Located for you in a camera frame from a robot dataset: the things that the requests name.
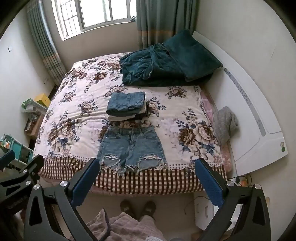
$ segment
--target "ripped denim shorts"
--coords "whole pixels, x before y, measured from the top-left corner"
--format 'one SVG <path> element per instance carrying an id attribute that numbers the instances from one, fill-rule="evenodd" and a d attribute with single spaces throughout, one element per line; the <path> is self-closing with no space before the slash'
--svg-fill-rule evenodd
<path id="1" fill-rule="evenodd" d="M 163 147 L 154 126 L 118 128 L 109 126 L 97 156 L 102 168 L 116 173 L 161 170 L 167 166 Z"/>

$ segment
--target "dark green blanket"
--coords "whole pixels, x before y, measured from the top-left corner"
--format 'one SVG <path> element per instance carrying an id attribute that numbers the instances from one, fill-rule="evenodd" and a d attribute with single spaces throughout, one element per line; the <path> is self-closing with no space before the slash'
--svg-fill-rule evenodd
<path id="1" fill-rule="evenodd" d="M 133 86 L 196 85 L 221 62 L 184 30 L 162 44 L 121 58 L 123 84 Z"/>

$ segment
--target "checkered bed skirt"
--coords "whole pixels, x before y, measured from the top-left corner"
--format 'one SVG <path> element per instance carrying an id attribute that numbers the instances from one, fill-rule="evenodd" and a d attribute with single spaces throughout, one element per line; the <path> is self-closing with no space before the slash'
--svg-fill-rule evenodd
<path id="1" fill-rule="evenodd" d="M 70 157 L 45 158 L 41 177 L 55 180 L 69 180 L 84 167 L 83 161 Z M 224 165 L 212 167 L 226 179 Z M 137 175 L 128 172 L 120 176 L 111 169 L 101 169 L 95 185 L 115 194 L 175 194 L 202 191 L 202 185 L 193 172 L 186 169 L 143 170 Z"/>

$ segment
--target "green curtain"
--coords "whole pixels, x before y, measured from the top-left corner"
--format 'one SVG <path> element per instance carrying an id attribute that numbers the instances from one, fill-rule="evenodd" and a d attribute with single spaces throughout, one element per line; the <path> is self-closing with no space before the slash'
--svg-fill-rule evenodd
<path id="1" fill-rule="evenodd" d="M 198 0 L 136 0 L 139 48 L 162 43 L 182 29 L 195 30 Z"/>
<path id="2" fill-rule="evenodd" d="M 31 0 L 27 5 L 31 33 L 43 63 L 57 86 L 65 77 L 66 69 L 52 41 L 44 15 L 42 0 Z"/>

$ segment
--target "wall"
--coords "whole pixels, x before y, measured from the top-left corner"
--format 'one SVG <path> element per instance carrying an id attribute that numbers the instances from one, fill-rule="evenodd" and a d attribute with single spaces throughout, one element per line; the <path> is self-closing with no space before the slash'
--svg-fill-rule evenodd
<path id="1" fill-rule="evenodd" d="M 201 0 L 197 31 L 250 75 L 283 131 L 288 156 L 251 174 L 270 197 L 271 235 L 277 240 L 296 212 L 296 43 L 263 0 Z"/>
<path id="2" fill-rule="evenodd" d="M 52 39 L 68 71 L 75 62 L 80 60 L 138 50 L 138 32 L 135 22 L 92 29 L 62 41 L 54 18 L 52 2 L 46 0 L 43 1 L 43 5 Z"/>
<path id="3" fill-rule="evenodd" d="M 54 84 L 49 80 L 45 85 L 45 78 L 50 79 L 33 42 L 24 8 L 0 39 L 0 136 L 5 132 L 28 145 L 24 134 L 28 114 L 20 112 L 21 103 L 40 93 L 50 93 Z"/>

